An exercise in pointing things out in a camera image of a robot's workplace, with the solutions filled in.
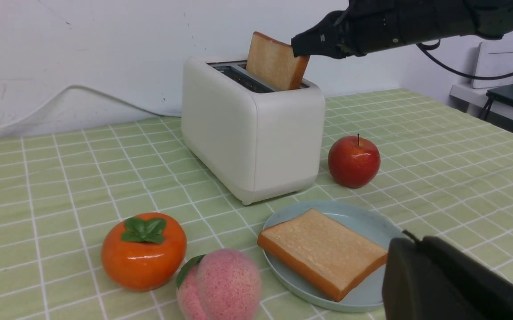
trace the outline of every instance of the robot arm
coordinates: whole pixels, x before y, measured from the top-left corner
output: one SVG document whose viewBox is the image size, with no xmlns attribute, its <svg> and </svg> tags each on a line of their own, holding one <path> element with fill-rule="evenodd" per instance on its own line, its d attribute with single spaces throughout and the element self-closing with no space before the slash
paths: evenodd
<svg viewBox="0 0 513 320">
<path fill-rule="evenodd" d="M 294 56 L 334 59 L 476 35 L 500 40 L 513 31 L 513 0 L 349 0 L 292 38 Z"/>
</svg>

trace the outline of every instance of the green checkered tablecloth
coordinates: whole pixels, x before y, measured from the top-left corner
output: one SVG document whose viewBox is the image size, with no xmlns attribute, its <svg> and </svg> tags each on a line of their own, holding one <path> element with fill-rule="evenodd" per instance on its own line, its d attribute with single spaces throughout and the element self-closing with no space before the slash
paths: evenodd
<svg viewBox="0 0 513 320">
<path fill-rule="evenodd" d="M 0 320 L 182 319 L 175 286 L 130 293 L 109 281 L 100 244 L 115 223 L 163 211 L 187 258 L 221 247 L 261 268 L 258 319 L 385 318 L 311 306 L 277 282 L 256 236 L 272 212 L 336 199 L 415 234 L 440 235 L 513 282 L 513 134 L 404 89 L 328 99 L 320 174 L 298 194 L 244 207 L 184 147 L 179 118 L 0 140 Z M 382 154 L 372 184 L 326 170 L 330 146 L 360 133 Z"/>
</svg>

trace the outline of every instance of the peach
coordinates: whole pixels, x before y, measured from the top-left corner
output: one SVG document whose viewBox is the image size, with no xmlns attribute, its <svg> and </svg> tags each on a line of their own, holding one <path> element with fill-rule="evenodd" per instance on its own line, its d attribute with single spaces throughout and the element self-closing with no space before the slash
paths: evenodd
<svg viewBox="0 0 513 320">
<path fill-rule="evenodd" d="M 261 274 L 234 249 L 218 249 L 193 265 L 177 289 L 187 320 L 253 320 L 261 301 Z"/>
</svg>

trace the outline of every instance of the green leaf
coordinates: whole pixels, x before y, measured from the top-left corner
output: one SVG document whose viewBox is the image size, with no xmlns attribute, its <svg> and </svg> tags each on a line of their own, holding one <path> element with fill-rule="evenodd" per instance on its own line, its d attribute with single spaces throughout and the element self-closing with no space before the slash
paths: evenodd
<svg viewBox="0 0 513 320">
<path fill-rule="evenodd" d="M 145 239 L 137 236 L 132 231 L 124 231 L 122 233 L 122 241 L 127 241 L 127 242 L 143 242 L 143 241 L 145 241 Z"/>
<path fill-rule="evenodd" d="M 179 271 L 179 273 L 177 274 L 177 277 L 176 277 L 176 285 L 178 288 L 181 286 L 182 282 L 185 280 L 185 277 L 187 277 L 187 274 L 189 273 L 189 270 L 191 269 L 191 267 L 198 264 L 201 261 L 201 259 L 203 259 L 203 257 L 205 257 L 205 255 L 193 257 L 193 258 L 189 259 L 189 261 L 186 262 L 183 265 L 183 267 L 181 267 L 181 270 Z"/>
<path fill-rule="evenodd" d="M 164 241 L 163 235 L 149 235 L 144 238 L 144 241 L 161 244 Z"/>
<path fill-rule="evenodd" d="M 146 223 L 139 217 L 131 217 L 124 221 L 124 227 L 126 227 L 128 231 L 140 235 L 144 233 Z"/>
<path fill-rule="evenodd" d="M 145 222 L 145 232 L 148 235 L 159 235 L 165 229 L 165 219 L 162 217 L 153 217 Z"/>
</svg>

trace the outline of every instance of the toaster slot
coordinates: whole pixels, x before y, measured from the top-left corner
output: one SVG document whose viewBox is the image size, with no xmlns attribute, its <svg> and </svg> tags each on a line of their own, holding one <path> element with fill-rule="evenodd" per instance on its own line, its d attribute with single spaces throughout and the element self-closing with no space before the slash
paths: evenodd
<svg viewBox="0 0 513 320">
<path fill-rule="evenodd" d="M 246 60 L 208 63 L 208 65 L 254 93 L 271 93 L 278 91 L 274 86 L 258 79 L 255 75 L 251 75 L 246 70 Z M 309 85 L 302 82 L 300 89 L 305 88 L 309 88 Z"/>
<path fill-rule="evenodd" d="M 250 76 L 245 69 L 238 65 L 220 65 L 214 66 L 214 68 L 254 93 L 271 93 L 276 91 L 269 85 Z"/>
</svg>

